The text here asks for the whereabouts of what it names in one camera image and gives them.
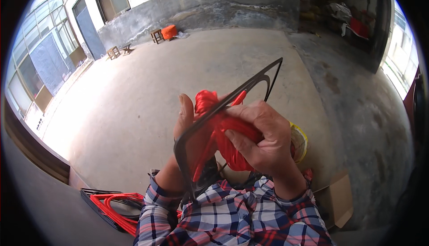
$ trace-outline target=door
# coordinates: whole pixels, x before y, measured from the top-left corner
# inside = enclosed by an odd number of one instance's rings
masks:
[[[94,60],[100,59],[101,55],[106,54],[106,49],[101,42],[97,30],[95,30],[85,0],[78,0],[73,7],[73,13],[75,14],[79,29],[92,57],[94,57]]]

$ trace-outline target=cardboard box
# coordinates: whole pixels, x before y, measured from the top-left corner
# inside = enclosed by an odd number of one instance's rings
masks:
[[[327,229],[334,225],[342,228],[353,215],[353,200],[347,170],[332,177],[330,185],[314,191],[314,197],[320,203],[319,212]]]

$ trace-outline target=small stool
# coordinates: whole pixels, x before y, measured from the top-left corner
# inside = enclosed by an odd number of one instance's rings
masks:
[[[113,60],[119,57],[121,53],[119,52],[119,49],[117,48],[117,46],[114,46],[113,48],[107,51],[107,55],[109,56],[110,60]]]
[[[134,49],[130,49],[130,46],[131,46],[131,43],[121,48],[121,50],[124,51],[124,56],[129,55],[130,52],[134,50]]]
[[[173,39],[174,36],[177,35],[177,29],[175,25],[169,25],[161,30],[162,36],[164,37],[164,40],[170,41],[170,39]]]
[[[157,45],[159,45],[158,41],[164,40],[164,37],[161,34],[161,29],[154,29],[151,32],[151,36],[152,36],[152,41],[155,43],[157,43]]]

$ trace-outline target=black metal frame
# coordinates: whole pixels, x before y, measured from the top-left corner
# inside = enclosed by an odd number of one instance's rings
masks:
[[[256,75],[251,77],[248,81],[244,82],[241,86],[231,92],[226,98],[216,104],[210,111],[204,114],[199,120],[195,121],[174,143],[174,155],[176,156],[177,164],[179,165],[180,171],[182,172],[183,178],[185,179],[186,190],[189,192],[190,198],[193,202],[195,202],[195,183],[192,182],[191,174],[189,171],[189,167],[187,164],[187,155],[186,155],[186,142],[193,136],[193,134],[198,131],[204,124],[212,119],[215,114],[222,111],[228,104],[230,104],[240,93],[243,91],[249,92],[256,84],[261,81],[267,82],[267,91],[265,94],[264,101],[267,101],[272,87],[274,86],[275,79],[277,78],[277,74],[282,66],[283,58],[279,58],[278,60],[272,62],[270,65],[262,69]],[[276,66],[277,71],[274,75],[272,83],[270,83],[270,77],[265,73],[269,71],[272,67]]]

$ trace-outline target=person's right hand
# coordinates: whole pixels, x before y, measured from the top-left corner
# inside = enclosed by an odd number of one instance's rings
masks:
[[[232,106],[226,112],[262,132],[264,140],[258,144],[237,131],[227,130],[225,135],[253,168],[273,177],[276,194],[283,199],[302,194],[307,184],[290,155],[289,121],[261,100]]]

